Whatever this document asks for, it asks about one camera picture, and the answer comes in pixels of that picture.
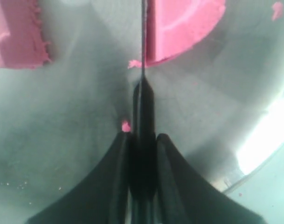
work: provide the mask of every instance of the pink crumb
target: pink crumb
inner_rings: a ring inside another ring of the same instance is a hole
[[[127,68],[132,69],[132,68],[141,68],[141,67],[142,67],[142,62],[138,60],[130,60]]]
[[[123,132],[130,132],[132,130],[130,124],[128,123],[128,121],[123,121],[122,122],[122,131]]]
[[[272,5],[272,9],[273,9],[272,21],[275,21],[282,17],[284,13],[284,5],[282,2],[277,1],[276,3],[274,3]]]

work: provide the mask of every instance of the black rubber fin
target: black rubber fin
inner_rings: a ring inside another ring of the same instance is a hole
[[[163,224],[265,224],[205,181],[166,134],[157,138],[158,194]]]
[[[119,133],[95,169],[67,195],[27,224],[124,224],[129,133]]]

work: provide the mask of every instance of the pink foam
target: pink foam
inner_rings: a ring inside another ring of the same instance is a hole
[[[123,121],[122,122],[122,131],[123,132],[131,132],[132,128],[131,126],[129,125],[128,121]]]
[[[272,15],[272,21],[275,21],[283,16],[284,13],[284,5],[282,2],[277,1],[272,5],[273,9],[273,15]]]
[[[37,0],[0,0],[0,68],[35,69],[50,61]]]
[[[146,67],[190,50],[215,28],[225,4],[226,0],[148,0]]]

